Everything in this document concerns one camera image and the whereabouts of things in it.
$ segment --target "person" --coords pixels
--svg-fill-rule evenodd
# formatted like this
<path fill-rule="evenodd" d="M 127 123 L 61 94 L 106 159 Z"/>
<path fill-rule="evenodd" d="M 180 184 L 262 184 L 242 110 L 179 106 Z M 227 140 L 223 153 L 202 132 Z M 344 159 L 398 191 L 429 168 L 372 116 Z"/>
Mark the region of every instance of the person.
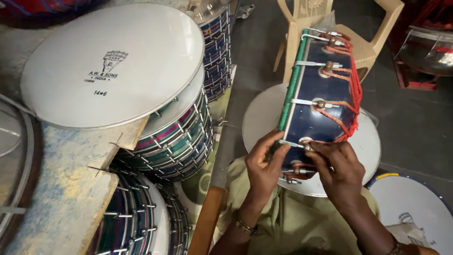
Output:
<path fill-rule="evenodd" d="M 365 169 L 348 142 L 311 142 L 315 152 L 306 152 L 327 199 L 278 188 L 290 146 L 281 145 L 270 161 L 267 156 L 283 134 L 271 131 L 228 168 L 231 213 L 221 215 L 217 226 L 223 235 L 210 255 L 438 254 L 397 242 L 381 224 L 376 201 L 362 187 Z"/>

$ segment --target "plastic chair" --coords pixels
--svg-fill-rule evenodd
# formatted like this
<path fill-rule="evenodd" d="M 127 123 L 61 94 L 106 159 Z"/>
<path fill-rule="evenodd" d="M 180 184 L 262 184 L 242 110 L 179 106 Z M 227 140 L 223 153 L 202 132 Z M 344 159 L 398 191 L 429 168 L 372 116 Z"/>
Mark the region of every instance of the plastic chair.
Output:
<path fill-rule="evenodd" d="M 360 81 L 370 72 L 371 67 L 376 61 L 376 57 L 381 52 L 382 46 L 393 28 L 404 3 L 400 0 L 374 0 L 385 11 L 386 16 L 382 21 L 379 30 L 371 42 L 366 41 L 350 28 L 344 25 L 337 25 L 337 31 L 349 36 L 354 61 L 356 62 L 357 72 Z M 288 9 L 285 0 L 277 0 L 280 9 L 289 23 L 288 33 L 280 44 L 277 58 L 275 59 L 274 72 L 277 71 L 284 49 L 286 48 L 285 70 L 283 82 L 289 82 L 292 67 L 296 58 L 297 48 L 300 41 L 302 28 L 311 27 L 312 24 L 320 21 L 332 10 L 333 0 L 294 0 L 294 15 Z"/>

